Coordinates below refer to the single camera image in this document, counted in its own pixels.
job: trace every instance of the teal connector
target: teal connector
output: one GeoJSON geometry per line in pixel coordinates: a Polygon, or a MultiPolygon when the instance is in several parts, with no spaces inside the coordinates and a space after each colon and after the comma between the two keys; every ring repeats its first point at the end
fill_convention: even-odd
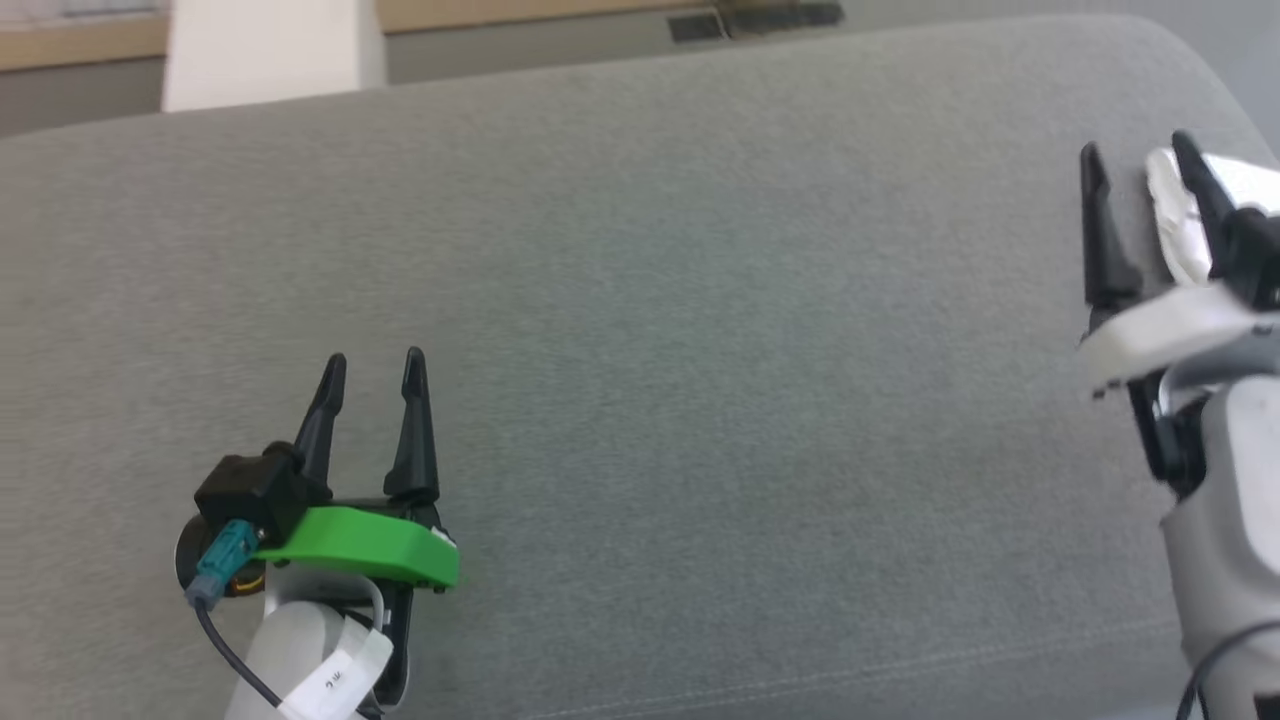
{"type": "Polygon", "coordinates": [[[227,523],[223,532],[214,538],[214,544],[209,546],[196,564],[196,579],[183,593],[187,603],[192,607],[201,603],[206,609],[218,605],[227,591],[227,583],[232,582],[255,552],[257,552],[257,533],[253,525],[244,520],[227,523]]]}

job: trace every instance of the label tag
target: label tag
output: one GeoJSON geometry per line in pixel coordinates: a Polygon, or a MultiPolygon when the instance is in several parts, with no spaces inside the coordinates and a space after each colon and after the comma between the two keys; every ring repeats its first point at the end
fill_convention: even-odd
{"type": "Polygon", "coordinates": [[[381,676],[392,641],[346,619],[338,647],[280,703],[289,720],[348,720],[381,676]]]}

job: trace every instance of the green bracket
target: green bracket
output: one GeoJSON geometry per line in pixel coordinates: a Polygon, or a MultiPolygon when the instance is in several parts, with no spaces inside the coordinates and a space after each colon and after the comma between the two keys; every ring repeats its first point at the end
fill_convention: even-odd
{"type": "Polygon", "coordinates": [[[415,585],[458,584],[458,548],[452,542],[412,520],[353,507],[311,507],[289,542],[260,548],[253,557],[305,562],[415,585]]]}

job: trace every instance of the black cable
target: black cable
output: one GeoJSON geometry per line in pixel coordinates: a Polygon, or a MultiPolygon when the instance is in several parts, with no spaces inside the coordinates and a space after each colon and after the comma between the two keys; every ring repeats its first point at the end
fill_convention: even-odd
{"type": "Polygon", "coordinates": [[[1196,706],[1196,698],[1201,694],[1201,687],[1208,679],[1208,674],[1213,671],[1217,662],[1222,660],[1222,656],[1244,644],[1253,635],[1270,633],[1271,630],[1280,630],[1280,620],[1268,620],[1257,625],[1249,625],[1233,635],[1228,635],[1222,642],[1213,646],[1213,650],[1208,651],[1208,655],[1196,665],[1190,679],[1187,680],[1187,689],[1183,691],[1183,700],[1178,703],[1175,720],[1188,720],[1192,716],[1192,707],[1196,706]]]}
{"type": "Polygon", "coordinates": [[[239,673],[239,676],[244,678],[244,682],[248,683],[251,688],[257,691],[266,702],[271,703],[271,707],[280,707],[280,696],[271,692],[271,688],[266,687],[266,683],[255,675],[253,671],[248,669],[248,665],[244,665],[244,661],[236,655],[236,651],[227,646],[227,641],[223,639],[223,635],[218,634],[218,628],[214,626],[212,619],[209,618],[209,609],[205,607],[202,601],[196,602],[196,619],[200,620],[200,626],[204,628],[205,634],[209,635],[209,642],[214,643],[214,647],[218,648],[218,652],[220,652],[223,659],[227,660],[227,664],[232,666],[232,670],[239,673]]]}

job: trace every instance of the wooden board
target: wooden board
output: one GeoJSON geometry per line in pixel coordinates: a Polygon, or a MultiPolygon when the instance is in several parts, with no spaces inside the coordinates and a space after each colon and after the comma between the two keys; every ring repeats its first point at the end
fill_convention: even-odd
{"type": "MultiPolygon", "coordinates": [[[[375,1],[387,33],[707,4],[707,0],[375,1]]],[[[0,32],[0,70],[157,58],[165,54],[168,42],[169,19],[163,17],[0,32]]]]}

